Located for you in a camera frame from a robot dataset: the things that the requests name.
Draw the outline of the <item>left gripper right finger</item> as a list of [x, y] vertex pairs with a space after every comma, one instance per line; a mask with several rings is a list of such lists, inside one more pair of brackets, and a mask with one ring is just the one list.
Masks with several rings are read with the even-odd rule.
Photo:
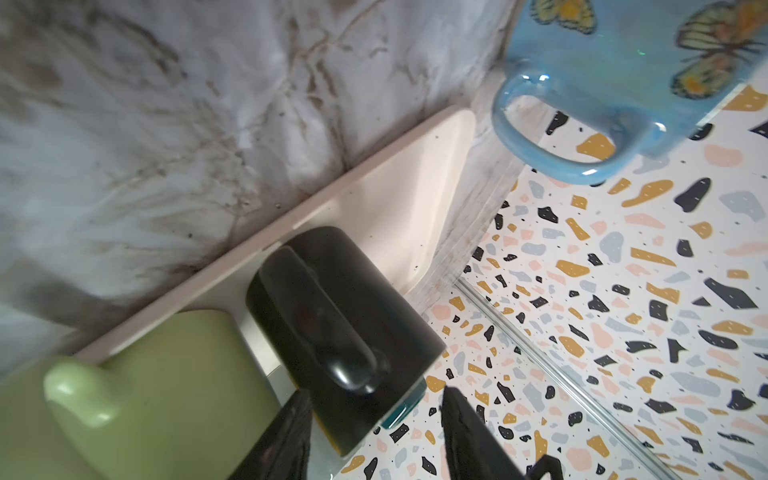
[[543, 455], [523, 473], [486, 428], [464, 395], [446, 387], [441, 405], [446, 462], [450, 478], [539, 480], [545, 476], [563, 480], [561, 462]]

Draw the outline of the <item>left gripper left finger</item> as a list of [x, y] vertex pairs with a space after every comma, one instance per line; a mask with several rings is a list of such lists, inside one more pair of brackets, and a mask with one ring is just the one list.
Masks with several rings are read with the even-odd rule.
[[312, 425], [311, 397], [297, 390], [229, 479], [307, 479]]

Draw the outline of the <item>black mug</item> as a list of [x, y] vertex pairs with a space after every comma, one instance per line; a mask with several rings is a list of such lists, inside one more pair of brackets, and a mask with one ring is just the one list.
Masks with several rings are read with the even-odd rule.
[[445, 344], [341, 229], [289, 240], [262, 263], [246, 306], [341, 456], [356, 450]]

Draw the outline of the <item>blue butterfly mug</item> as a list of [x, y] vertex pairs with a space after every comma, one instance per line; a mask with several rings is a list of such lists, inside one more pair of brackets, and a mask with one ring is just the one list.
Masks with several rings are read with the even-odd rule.
[[[706, 124], [767, 58], [763, 1], [525, 1], [504, 54], [495, 132], [515, 156], [561, 182], [593, 185], [637, 156], [668, 153]], [[605, 135], [613, 153], [555, 155], [508, 120], [533, 97]]]

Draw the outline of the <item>dark green mug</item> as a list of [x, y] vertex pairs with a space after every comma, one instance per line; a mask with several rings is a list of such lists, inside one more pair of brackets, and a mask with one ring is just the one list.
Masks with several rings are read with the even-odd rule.
[[426, 390], [427, 383], [425, 378], [422, 377], [392, 409], [389, 415], [382, 419], [380, 427], [386, 430], [398, 428], [424, 398]]

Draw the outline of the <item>light green mug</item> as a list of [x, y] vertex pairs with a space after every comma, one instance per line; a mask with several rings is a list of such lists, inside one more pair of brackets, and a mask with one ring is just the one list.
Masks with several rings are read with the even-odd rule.
[[1, 384], [5, 479], [224, 479], [280, 405], [229, 314], [178, 313], [99, 364], [39, 359]]

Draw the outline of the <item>beige plastic tray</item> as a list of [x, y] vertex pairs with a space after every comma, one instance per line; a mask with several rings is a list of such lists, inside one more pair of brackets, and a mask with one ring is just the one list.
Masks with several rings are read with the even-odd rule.
[[271, 373], [280, 361], [245, 305], [246, 290], [274, 250], [321, 226], [344, 231], [406, 295], [435, 262], [475, 126], [470, 109], [443, 109], [84, 347], [76, 358], [101, 364], [179, 311], [217, 309], [231, 315], [261, 369]]

